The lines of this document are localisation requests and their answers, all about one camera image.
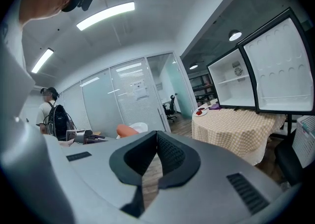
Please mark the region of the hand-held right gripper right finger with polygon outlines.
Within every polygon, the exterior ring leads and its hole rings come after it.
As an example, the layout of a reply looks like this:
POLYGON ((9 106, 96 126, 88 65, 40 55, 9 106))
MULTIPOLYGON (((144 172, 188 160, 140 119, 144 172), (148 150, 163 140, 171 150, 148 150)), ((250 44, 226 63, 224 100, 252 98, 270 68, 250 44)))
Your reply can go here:
POLYGON ((197 173, 201 166, 198 152, 181 141, 180 136, 157 132, 157 155, 162 166, 159 189, 181 187, 197 173))

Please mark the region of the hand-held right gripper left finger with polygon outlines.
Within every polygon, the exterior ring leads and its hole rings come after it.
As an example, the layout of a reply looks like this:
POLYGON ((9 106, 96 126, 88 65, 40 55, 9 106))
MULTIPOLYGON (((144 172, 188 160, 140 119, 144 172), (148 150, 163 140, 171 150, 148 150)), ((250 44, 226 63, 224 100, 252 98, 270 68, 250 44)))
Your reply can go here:
POLYGON ((120 182, 136 186, 131 202, 121 211, 139 218, 145 211, 142 194, 142 177, 157 153, 157 132, 151 131, 115 150, 109 159, 109 166, 120 182))

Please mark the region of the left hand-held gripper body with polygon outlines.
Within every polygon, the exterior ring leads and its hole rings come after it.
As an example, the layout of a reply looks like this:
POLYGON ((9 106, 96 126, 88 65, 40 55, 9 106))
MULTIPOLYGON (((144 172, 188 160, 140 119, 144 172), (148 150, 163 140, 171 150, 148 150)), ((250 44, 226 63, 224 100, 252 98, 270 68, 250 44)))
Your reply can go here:
POLYGON ((104 136, 94 134, 91 130, 67 130, 66 141, 79 144, 92 144, 95 142, 105 142, 104 136))

